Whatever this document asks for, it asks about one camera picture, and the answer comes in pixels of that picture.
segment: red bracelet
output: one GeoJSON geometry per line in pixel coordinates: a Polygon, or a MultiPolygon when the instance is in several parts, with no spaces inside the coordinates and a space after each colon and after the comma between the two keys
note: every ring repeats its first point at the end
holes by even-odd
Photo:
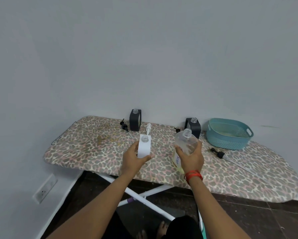
{"type": "Polygon", "coordinates": [[[188,173],[186,173],[186,174],[184,175],[184,178],[186,179],[188,185],[190,185],[190,184],[189,184],[189,180],[190,180],[192,177],[195,177],[195,176],[197,176],[197,177],[199,177],[201,180],[203,180],[203,177],[202,177],[202,175],[199,173],[198,170],[191,170],[191,171],[189,171],[188,173]]]}

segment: wall socket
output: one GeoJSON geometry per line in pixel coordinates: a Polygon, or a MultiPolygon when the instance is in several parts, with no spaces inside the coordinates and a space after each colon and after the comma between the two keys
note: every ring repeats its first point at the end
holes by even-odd
{"type": "Polygon", "coordinates": [[[51,174],[48,177],[48,179],[42,184],[42,186],[36,191],[36,193],[32,196],[32,199],[37,204],[40,204],[56,183],[57,179],[55,175],[51,174]]]}

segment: forearm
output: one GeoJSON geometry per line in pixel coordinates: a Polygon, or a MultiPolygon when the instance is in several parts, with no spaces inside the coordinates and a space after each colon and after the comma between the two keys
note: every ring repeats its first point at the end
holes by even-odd
{"type": "Polygon", "coordinates": [[[57,228],[48,239],[101,238],[131,180],[130,176],[119,176],[95,199],[57,228]]]}
{"type": "Polygon", "coordinates": [[[189,181],[203,223],[212,239],[250,239],[212,196],[198,177],[189,181]]]}

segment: plastic bottle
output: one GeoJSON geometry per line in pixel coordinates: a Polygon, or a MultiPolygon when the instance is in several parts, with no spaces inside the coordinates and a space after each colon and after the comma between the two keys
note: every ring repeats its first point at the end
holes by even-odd
{"type": "MultiPolygon", "coordinates": [[[[184,154],[190,155],[197,147],[198,139],[192,135],[191,129],[186,128],[182,132],[178,132],[175,135],[175,145],[178,145],[184,154]]],[[[172,162],[176,166],[177,170],[184,174],[184,171],[181,167],[180,157],[176,153],[175,149],[172,154],[172,162]]]]}

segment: hand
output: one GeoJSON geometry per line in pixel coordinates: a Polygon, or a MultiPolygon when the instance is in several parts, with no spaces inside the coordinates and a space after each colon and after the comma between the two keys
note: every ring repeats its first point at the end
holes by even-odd
{"type": "Polygon", "coordinates": [[[133,143],[127,151],[123,154],[123,165],[121,167],[121,174],[128,175],[131,179],[139,172],[141,166],[151,159],[150,155],[144,158],[137,158],[136,150],[138,150],[139,141],[133,143]]]}
{"type": "Polygon", "coordinates": [[[198,141],[198,145],[194,152],[190,155],[186,155],[179,146],[175,145],[175,150],[180,157],[181,167],[185,174],[191,170],[198,170],[201,172],[202,166],[205,162],[205,159],[201,153],[201,146],[201,141],[198,141]]]}

